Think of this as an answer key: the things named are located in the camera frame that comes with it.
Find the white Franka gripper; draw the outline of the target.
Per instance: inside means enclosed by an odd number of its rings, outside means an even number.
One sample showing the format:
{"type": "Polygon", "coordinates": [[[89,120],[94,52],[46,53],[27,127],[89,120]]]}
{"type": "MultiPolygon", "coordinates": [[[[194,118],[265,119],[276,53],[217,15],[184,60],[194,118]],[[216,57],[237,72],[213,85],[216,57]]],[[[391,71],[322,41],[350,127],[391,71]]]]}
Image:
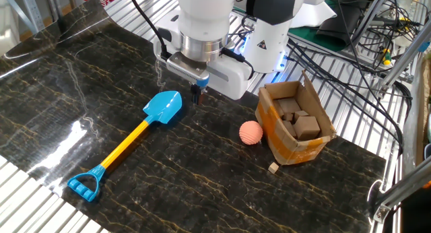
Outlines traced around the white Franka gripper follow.
{"type": "Polygon", "coordinates": [[[217,42],[202,42],[184,36],[178,29],[179,10],[170,11],[156,25],[165,42],[168,58],[162,57],[162,45],[154,43],[156,58],[165,63],[169,71],[188,80],[193,104],[202,104],[205,88],[233,99],[240,99],[248,87],[252,68],[236,59],[238,54],[227,46],[229,38],[217,42]]]}

